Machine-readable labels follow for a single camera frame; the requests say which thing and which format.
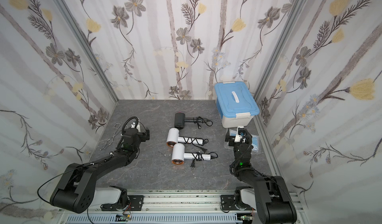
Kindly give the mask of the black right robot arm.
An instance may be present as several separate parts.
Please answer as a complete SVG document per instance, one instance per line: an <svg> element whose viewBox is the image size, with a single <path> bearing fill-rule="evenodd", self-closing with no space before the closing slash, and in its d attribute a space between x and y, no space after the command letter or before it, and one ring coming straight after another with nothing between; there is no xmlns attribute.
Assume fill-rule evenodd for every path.
<svg viewBox="0 0 382 224"><path fill-rule="evenodd" d="M254 197L249 199L254 204L250 207L257 211L260 221L264 224L294 224L297 212L284 179L265 175L251 165L252 137L246 135L237 139L227 135L225 141L234 151L229 171L254 191Z"/></svg>

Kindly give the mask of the white hair dryer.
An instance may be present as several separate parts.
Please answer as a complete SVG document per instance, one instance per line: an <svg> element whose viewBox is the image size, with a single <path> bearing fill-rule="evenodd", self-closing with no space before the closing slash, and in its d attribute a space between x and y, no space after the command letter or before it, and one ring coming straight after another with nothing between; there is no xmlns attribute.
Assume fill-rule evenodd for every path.
<svg viewBox="0 0 382 224"><path fill-rule="evenodd" d="M182 137L180 136L180 130L177 128L171 128L168 132L166 145L173 147L177 143L182 144L194 144L203 146L209 142L208 139L202 138L190 138L190 137Z"/></svg>
<svg viewBox="0 0 382 224"><path fill-rule="evenodd" d="M186 159L191 159L192 161L204 161L211 160L210 154L201 154L197 153L189 153L185 151L185 146L181 143L177 143L173 146L172 151L172 164L184 164Z"/></svg>

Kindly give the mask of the dark grey pink hair dryer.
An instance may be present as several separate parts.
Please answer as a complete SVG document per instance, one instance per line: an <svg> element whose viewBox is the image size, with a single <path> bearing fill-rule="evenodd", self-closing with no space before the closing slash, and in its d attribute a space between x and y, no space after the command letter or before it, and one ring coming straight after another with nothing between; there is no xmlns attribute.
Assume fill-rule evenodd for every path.
<svg viewBox="0 0 382 224"><path fill-rule="evenodd" d="M174 119L174 127L181 130L185 127L185 123L194 123L198 125L198 128L200 129L199 123L202 123L203 120L202 118L188 118L186 117L185 113L183 112L177 112L175 114L175 119Z"/></svg>

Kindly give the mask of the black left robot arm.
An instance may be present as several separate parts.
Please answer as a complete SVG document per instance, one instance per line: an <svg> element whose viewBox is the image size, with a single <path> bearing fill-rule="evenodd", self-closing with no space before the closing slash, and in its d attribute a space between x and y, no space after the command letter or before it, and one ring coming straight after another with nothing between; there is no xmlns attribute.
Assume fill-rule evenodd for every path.
<svg viewBox="0 0 382 224"><path fill-rule="evenodd" d="M140 144L150 139L150 130L139 132L129 128L122 135L115 151L85 164L73 163L62 174L49 203L74 213L84 212L95 196L96 182L106 174L125 167L138 157Z"/></svg>

